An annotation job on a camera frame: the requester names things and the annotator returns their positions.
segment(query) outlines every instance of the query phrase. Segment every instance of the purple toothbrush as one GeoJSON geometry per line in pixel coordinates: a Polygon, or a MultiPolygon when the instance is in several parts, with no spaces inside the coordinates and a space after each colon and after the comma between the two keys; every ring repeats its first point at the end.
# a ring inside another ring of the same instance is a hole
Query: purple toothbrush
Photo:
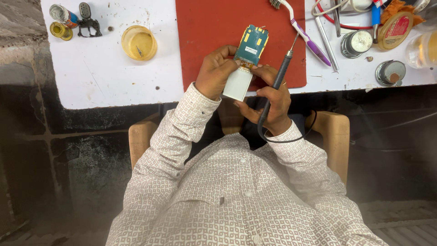
{"type": "Polygon", "coordinates": [[[279,9],[280,4],[283,4],[284,6],[287,7],[287,9],[290,11],[291,25],[296,29],[296,31],[303,38],[303,40],[305,40],[305,43],[308,46],[308,48],[326,65],[331,66],[331,63],[329,62],[329,59],[326,57],[325,53],[323,53],[323,51],[319,48],[319,46],[309,38],[308,34],[306,34],[306,32],[296,22],[293,8],[288,4],[288,2],[285,0],[269,0],[269,1],[277,9],[279,9]]]}

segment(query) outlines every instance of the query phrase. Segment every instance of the barcode label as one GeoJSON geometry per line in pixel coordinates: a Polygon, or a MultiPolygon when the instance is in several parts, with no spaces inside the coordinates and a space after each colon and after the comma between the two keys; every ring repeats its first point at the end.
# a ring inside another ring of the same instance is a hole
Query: barcode label
{"type": "Polygon", "coordinates": [[[247,47],[244,49],[245,51],[249,51],[250,53],[256,55],[258,53],[258,51],[256,49],[252,49],[250,47],[247,47]]]}

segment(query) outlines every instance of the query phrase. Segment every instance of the red rubber mat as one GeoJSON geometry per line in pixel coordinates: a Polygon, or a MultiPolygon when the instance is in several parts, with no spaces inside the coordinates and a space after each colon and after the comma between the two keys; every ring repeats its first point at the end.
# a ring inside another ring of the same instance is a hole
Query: red rubber mat
{"type": "MultiPolygon", "coordinates": [[[[304,0],[288,0],[295,19],[305,30],[304,0]]],[[[184,90],[196,81],[203,58],[216,48],[231,44],[238,46],[250,24],[269,31],[269,40],[259,64],[269,64],[279,69],[284,55],[297,32],[290,24],[288,9],[281,5],[277,10],[269,0],[176,0],[177,26],[179,29],[180,59],[184,90]]],[[[285,75],[289,88],[306,85],[305,42],[299,38],[294,47],[293,59],[285,75]]],[[[257,79],[249,91],[266,84],[257,79]]]]}

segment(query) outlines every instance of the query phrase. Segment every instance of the shirt button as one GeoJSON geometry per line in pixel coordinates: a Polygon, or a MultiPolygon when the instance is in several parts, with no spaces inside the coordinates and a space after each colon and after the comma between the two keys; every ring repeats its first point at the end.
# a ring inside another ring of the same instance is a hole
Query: shirt button
{"type": "Polygon", "coordinates": [[[258,244],[261,240],[260,235],[256,234],[255,236],[252,237],[253,243],[258,244]]]}

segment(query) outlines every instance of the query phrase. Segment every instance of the patterned shirt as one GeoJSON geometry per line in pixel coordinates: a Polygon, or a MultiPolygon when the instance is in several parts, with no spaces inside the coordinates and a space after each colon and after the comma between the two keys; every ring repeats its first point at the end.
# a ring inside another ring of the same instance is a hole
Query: patterned shirt
{"type": "MultiPolygon", "coordinates": [[[[251,151],[240,134],[226,135],[184,165],[219,104],[192,84],[167,112],[134,167],[107,246],[387,245],[364,225],[326,152],[303,139],[251,151]]],[[[292,123],[270,139],[300,136],[292,123]]]]}

